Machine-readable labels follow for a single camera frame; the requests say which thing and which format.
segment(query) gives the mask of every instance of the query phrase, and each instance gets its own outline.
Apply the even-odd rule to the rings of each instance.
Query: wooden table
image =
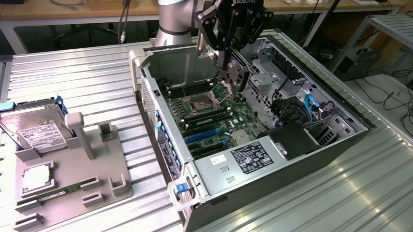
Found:
[[[79,1],[81,0],[65,0],[65,2],[73,3]],[[320,16],[306,39],[306,44],[312,39],[333,1],[330,0],[328,3],[316,6],[315,13],[320,13]],[[390,0],[390,2],[393,5],[391,14],[394,14],[403,3],[399,0]],[[314,9],[311,4],[296,2],[287,4],[282,0],[264,0],[264,6],[276,15],[307,14]],[[382,10],[381,5],[361,6],[351,0],[341,0],[334,12],[377,10]],[[157,20],[157,14],[157,0],[137,0],[137,7],[129,9],[128,21]],[[87,4],[79,6],[79,10],[75,11],[67,7],[50,4],[48,0],[25,0],[24,4],[2,5],[2,9],[0,8],[0,17],[2,18],[0,29],[14,53],[24,54],[26,49],[14,32],[14,27],[117,22],[119,16],[120,10],[91,11]]]

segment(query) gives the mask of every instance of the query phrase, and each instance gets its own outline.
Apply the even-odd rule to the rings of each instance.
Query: metal shelf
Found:
[[[330,71],[338,68],[347,50],[355,45],[369,26],[375,27],[381,32],[386,33],[393,39],[399,41],[407,48],[413,49],[413,17],[406,14],[395,15],[371,15],[362,21],[353,37],[350,38],[341,54],[330,65]]]

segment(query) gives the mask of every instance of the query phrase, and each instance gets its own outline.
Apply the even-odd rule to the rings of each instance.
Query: power supply label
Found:
[[[274,163],[259,142],[232,150],[231,153],[244,174]]]
[[[17,131],[36,150],[65,143],[54,123]]]

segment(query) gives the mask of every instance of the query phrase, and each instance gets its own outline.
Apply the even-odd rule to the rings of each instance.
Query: ram slot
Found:
[[[212,124],[212,123],[219,122],[222,120],[230,119],[231,116],[232,116],[232,112],[226,111],[226,112],[222,112],[219,114],[206,116],[206,117],[202,117],[202,118],[195,119],[195,120],[188,120],[188,121],[185,121],[185,130],[189,130],[189,129],[193,129],[196,127],[204,126],[207,124]]]

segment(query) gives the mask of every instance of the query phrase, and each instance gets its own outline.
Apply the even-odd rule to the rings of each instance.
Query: aluminum profile table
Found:
[[[411,139],[377,114],[307,53],[268,32],[377,125],[333,163],[199,231],[407,231],[413,228]],[[59,93],[69,112],[85,115],[87,130],[111,121],[119,128],[135,195],[44,231],[181,231],[140,112],[132,101],[128,51],[149,43],[14,56],[8,99],[32,101]],[[1,137],[0,231],[14,213],[13,147]]]
[[[131,198],[42,231],[181,231],[131,87],[128,51],[149,46],[144,42],[26,54],[14,56],[5,65],[6,99],[24,102],[59,94],[68,112],[83,113],[85,131],[96,129],[100,122],[117,127],[131,175]],[[12,232],[17,216],[12,197],[14,145],[5,134],[0,141],[0,231]]]
[[[355,45],[366,28],[373,26],[381,32],[386,33],[393,39],[399,41],[407,48],[413,50],[413,17],[406,14],[395,15],[371,15],[362,21],[353,37],[350,38],[341,54],[334,58],[330,65],[330,71],[334,72],[338,68],[347,50]]]

